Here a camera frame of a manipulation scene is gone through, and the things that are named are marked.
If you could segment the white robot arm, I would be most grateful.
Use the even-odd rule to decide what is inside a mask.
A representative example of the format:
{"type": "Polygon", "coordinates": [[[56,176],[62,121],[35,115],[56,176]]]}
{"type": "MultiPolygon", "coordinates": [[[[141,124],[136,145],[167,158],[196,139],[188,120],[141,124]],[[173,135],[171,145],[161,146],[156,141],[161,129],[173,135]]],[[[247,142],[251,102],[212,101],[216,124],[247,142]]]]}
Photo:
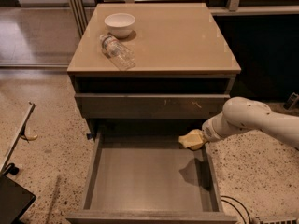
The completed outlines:
{"type": "Polygon", "coordinates": [[[259,130],[283,144],[299,148],[299,118],[274,112],[262,102],[243,97],[229,99],[222,111],[178,138],[184,148],[198,150],[207,142],[217,142],[235,134],[259,130]]]}

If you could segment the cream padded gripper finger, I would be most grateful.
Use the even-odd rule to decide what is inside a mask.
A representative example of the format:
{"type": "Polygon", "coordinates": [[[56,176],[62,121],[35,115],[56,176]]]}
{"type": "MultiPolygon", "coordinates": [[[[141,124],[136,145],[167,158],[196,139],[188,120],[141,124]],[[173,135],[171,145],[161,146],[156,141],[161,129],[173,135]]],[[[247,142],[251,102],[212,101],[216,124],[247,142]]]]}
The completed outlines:
{"type": "Polygon", "coordinates": [[[206,139],[203,135],[203,132],[199,129],[194,129],[188,132],[185,135],[182,135],[178,138],[178,141],[183,145],[196,145],[200,143],[205,143],[206,139]]]}

